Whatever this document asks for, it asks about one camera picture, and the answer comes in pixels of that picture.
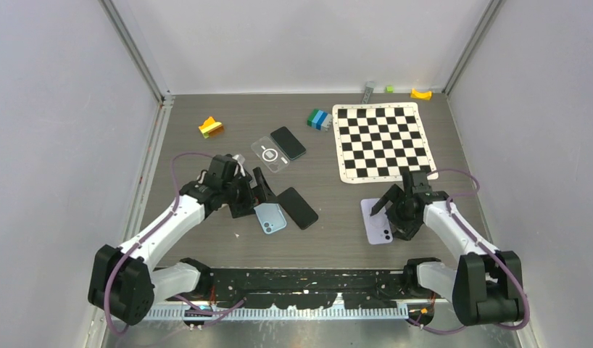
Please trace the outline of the lilac phone case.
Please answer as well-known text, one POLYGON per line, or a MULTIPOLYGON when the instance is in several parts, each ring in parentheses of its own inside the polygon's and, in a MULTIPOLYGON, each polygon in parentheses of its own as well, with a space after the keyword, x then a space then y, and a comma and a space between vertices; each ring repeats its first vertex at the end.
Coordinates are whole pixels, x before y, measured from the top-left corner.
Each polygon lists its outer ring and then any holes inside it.
POLYGON ((370 214, 377 201, 377 199, 362 199, 360 201, 366 237, 370 245, 390 244, 394 237, 386 216, 386 207, 382 207, 375 215, 370 214))

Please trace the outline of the clear phone case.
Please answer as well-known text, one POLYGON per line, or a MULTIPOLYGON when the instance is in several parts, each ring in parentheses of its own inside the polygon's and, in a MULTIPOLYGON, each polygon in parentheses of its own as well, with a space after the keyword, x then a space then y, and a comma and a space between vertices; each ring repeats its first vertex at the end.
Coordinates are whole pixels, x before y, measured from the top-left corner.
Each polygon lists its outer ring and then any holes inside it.
POLYGON ((272 173, 278 173, 290 165, 288 157, 267 136, 255 141, 251 149, 272 173))

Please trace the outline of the teal phone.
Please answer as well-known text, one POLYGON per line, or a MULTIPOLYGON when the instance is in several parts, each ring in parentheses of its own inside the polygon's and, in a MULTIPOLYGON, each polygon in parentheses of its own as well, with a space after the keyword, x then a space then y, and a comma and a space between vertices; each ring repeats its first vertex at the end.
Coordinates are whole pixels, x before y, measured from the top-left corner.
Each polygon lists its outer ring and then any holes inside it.
POLYGON ((296 160, 307 151, 305 146, 286 126, 272 131, 270 137, 290 160, 296 160))

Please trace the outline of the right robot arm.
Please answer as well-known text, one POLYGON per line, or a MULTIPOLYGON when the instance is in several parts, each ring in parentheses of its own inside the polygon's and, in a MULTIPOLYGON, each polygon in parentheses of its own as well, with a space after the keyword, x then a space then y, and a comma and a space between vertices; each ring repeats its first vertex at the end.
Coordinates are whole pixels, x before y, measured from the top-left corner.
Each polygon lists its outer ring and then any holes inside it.
POLYGON ((400 278, 411 297, 435 294, 452 304, 463 328, 492 324, 506 330, 524 328, 531 311, 523 288, 522 264, 513 251, 488 242, 460 214, 456 194, 436 191, 430 173, 404 172, 402 185, 392 185, 362 212, 382 215, 394 237, 411 240, 423 227, 432 230, 457 260, 456 269, 435 257, 410 259, 400 278))

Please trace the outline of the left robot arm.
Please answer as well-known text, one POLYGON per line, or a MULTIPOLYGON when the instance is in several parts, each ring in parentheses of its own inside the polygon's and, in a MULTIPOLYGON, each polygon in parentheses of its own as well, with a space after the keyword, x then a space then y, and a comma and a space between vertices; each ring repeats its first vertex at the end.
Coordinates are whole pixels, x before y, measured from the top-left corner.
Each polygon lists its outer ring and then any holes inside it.
POLYGON ((191 258, 159 269, 159 261, 182 237, 226 206, 232 218, 255 213, 261 204, 276 203, 260 167, 248 171, 230 154, 210 158, 209 167, 183 186, 150 225, 119 246, 105 244, 95 254, 88 302, 129 326, 140 323, 157 302, 188 294, 202 300, 212 293, 210 267, 191 258))

